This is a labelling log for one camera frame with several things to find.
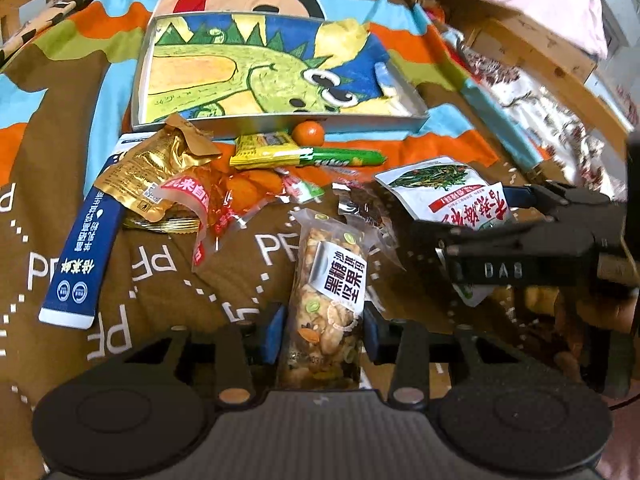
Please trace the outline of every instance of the round black disc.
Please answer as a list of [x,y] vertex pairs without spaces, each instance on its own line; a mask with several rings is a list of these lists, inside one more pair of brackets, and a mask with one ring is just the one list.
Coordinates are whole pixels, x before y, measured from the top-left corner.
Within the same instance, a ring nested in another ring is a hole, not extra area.
[[456,387],[442,399],[439,423],[473,462],[541,476],[593,461],[612,428],[606,405],[584,386]]
[[87,477],[133,477],[184,454],[204,430],[202,400],[149,368],[132,381],[118,377],[119,386],[67,383],[47,394],[33,416],[47,462]]

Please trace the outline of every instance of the brown paper flap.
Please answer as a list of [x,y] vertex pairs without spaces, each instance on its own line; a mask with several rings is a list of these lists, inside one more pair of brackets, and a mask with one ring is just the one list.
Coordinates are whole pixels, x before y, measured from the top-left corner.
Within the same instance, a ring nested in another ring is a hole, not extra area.
[[181,115],[171,114],[164,122],[169,126],[178,128],[182,132],[184,140],[187,141],[187,146],[193,155],[213,157],[221,155],[218,147]]

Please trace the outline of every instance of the yellow snack package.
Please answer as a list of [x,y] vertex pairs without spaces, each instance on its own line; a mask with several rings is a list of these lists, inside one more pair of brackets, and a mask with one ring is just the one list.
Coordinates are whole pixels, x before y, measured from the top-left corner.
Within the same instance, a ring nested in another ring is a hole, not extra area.
[[229,165],[238,170],[296,166],[301,152],[285,132],[243,135],[236,139],[236,154]]
[[94,186],[149,222],[158,222],[174,204],[157,198],[153,190],[193,166],[202,166],[221,155],[220,150],[193,124],[178,114],[108,167]]

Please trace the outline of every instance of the circular logo on blue box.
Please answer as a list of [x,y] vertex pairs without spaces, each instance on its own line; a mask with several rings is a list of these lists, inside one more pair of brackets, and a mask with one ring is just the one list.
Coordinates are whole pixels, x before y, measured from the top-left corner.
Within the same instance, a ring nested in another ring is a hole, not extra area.
[[62,280],[58,285],[58,299],[60,301],[66,301],[69,299],[69,294],[71,293],[71,285],[67,280]]
[[87,295],[86,283],[85,282],[77,282],[74,285],[74,290],[73,290],[73,293],[72,293],[72,297],[74,298],[74,301],[76,303],[80,304],[84,300],[86,300],[86,295]]

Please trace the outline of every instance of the bed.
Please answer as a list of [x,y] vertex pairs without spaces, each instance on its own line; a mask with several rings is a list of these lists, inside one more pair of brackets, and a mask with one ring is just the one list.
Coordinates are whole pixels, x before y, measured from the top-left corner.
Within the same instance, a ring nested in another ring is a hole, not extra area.
[[[562,179],[548,153],[455,59],[415,0],[57,1],[4,46],[0,69],[0,272],[5,277],[0,285],[0,402],[6,409],[0,456],[6,479],[42,474],[42,459],[28,431],[30,410],[53,387],[171,326],[211,331],[250,317],[270,301],[287,301],[298,228],[290,220],[290,206],[270,205],[196,273],[191,272],[193,235],[122,230],[94,326],[63,329],[37,319],[83,197],[118,136],[131,129],[134,74],[151,15],[160,6],[179,6],[180,12],[251,11],[266,4],[272,12],[368,23],[430,108],[429,120],[416,134],[330,134],[332,145],[380,149],[388,157],[385,168],[449,155],[489,182]],[[228,161],[233,146],[219,147]],[[303,170],[303,176],[320,186],[330,184],[317,168]],[[406,232],[407,214],[390,197],[386,201],[397,231]],[[331,192],[312,206],[337,217]],[[535,216],[516,214],[521,220]],[[436,261],[414,254],[403,241],[399,256],[406,271],[377,255],[367,280],[386,316],[417,319],[434,332],[469,324],[551,362],[544,341],[531,328],[553,322],[514,309],[524,304],[515,301],[521,292],[500,289],[480,307],[466,308],[442,283]],[[553,312],[554,298],[540,291],[529,306]],[[386,390],[388,369],[365,370],[374,387]],[[435,395],[447,391],[444,371],[433,375]]]

